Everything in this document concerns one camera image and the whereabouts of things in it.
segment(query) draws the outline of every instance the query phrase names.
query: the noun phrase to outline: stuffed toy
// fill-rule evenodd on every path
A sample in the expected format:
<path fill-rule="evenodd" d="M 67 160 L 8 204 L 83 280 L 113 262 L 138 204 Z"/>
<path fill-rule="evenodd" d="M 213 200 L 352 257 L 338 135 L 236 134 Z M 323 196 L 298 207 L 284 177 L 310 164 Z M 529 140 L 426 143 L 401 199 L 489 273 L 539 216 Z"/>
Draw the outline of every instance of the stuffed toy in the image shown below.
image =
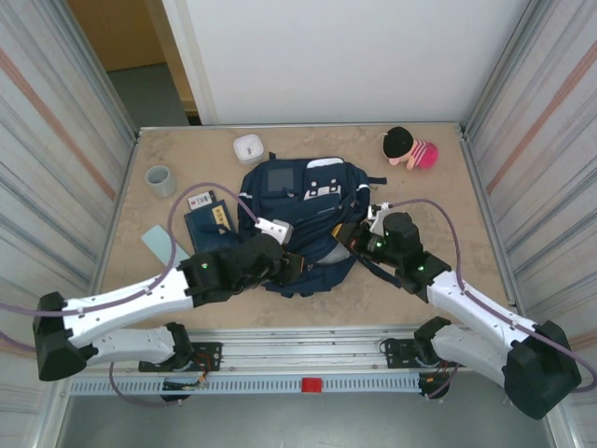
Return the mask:
<path fill-rule="evenodd" d="M 392 128 L 383 138 L 383 155 L 393 165 L 402 161 L 407 163 L 407 170 L 415 166 L 431 168 L 437 161 L 439 151 L 433 143 L 412 138 L 404 128 Z"/>

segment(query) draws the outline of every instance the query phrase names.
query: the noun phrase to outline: doll head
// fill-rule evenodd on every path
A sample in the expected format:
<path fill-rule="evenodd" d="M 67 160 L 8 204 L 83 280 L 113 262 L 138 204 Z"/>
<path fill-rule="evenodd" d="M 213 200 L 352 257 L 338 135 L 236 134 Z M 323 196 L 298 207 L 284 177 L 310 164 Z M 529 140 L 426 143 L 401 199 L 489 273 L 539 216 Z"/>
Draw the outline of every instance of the doll head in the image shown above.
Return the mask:
<path fill-rule="evenodd" d="M 406 129 L 398 126 L 387 132 L 383 138 L 383 155 L 393 165 L 398 165 L 400 158 L 406 156 L 412 149 L 414 138 Z"/>

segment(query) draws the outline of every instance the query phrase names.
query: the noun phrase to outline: navy backpack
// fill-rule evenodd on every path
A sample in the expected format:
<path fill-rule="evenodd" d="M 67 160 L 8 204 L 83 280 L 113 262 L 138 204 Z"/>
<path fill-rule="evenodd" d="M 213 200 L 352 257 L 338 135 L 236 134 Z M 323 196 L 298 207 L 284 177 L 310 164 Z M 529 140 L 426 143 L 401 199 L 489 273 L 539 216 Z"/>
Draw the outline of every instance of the navy backpack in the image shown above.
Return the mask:
<path fill-rule="evenodd" d="M 294 227 L 286 250 L 301 255 L 306 266 L 292 285 L 268 283 L 265 288 L 286 297 L 295 293 L 304 297 L 341 283 L 356 257 L 331 232 L 340 223 L 367 216 L 372 183 L 386 180 L 370 178 L 338 157 L 277 160 L 270 154 L 268 161 L 246 175 L 239 196 L 258 217 L 280 219 Z M 254 221 L 240 206 L 238 214 L 241 238 L 255 235 Z"/>

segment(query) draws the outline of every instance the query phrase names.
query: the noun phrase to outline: beige tabletop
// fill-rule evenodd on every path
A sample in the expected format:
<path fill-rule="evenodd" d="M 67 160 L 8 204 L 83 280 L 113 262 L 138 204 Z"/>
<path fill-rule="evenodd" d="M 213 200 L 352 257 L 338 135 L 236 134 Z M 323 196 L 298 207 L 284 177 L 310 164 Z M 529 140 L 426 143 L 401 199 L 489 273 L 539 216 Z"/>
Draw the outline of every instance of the beige tabletop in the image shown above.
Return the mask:
<path fill-rule="evenodd" d="M 266 151 L 275 152 L 278 158 L 338 156 L 370 176 L 386 176 L 388 185 L 372 186 L 373 202 L 428 198 L 440 203 L 451 215 L 459 233 L 465 279 L 506 304 L 454 125 L 405 127 L 416 139 L 433 142 L 439 148 L 439 160 L 432 169 L 415 168 L 409 172 L 403 164 L 391 166 L 387 162 L 382 155 L 382 135 L 391 126 L 143 130 L 105 271 L 103 291 L 145 280 L 163 269 L 141 241 L 141 235 L 156 224 L 166 227 L 168 210 L 176 195 L 167 199 L 154 196 L 145 183 L 147 169 L 157 164 L 169 166 L 176 177 L 177 192 L 202 181 L 219 182 L 239 191 L 243 176 L 253 167 L 239 164 L 232 142 L 241 135 L 256 133 Z M 218 199 L 226 200 L 236 220 L 236 203 L 221 191 L 215 194 Z M 425 249 L 454 267 L 454 245 L 444 218 L 425 204 L 405 209 L 419 227 Z M 192 254 L 183 219 L 188 211 L 187 201 L 183 201 L 175 215 L 174 233 L 177 242 Z M 331 292 L 286 299 L 257 288 L 225 303 L 155 316 L 142 326 L 157 326 L 173 320 L 188 329 L 422 324 L 435 315 L 444 314 L 383 282 L 357 263 L 345 281 Z"/>

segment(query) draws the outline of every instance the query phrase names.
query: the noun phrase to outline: gray cup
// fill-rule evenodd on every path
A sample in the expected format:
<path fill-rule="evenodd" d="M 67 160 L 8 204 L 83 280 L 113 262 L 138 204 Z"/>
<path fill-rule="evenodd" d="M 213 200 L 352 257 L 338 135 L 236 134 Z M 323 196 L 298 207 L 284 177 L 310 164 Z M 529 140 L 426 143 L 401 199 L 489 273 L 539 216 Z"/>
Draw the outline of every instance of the gray cup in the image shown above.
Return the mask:
<path fill-rule="evenodd" d="M 176 191 L 176 179 L 174 179 L 170 168 L 164 165 L 149 168 L 146 173 L 146 182 L 161 198 L 172 196 Z"/>

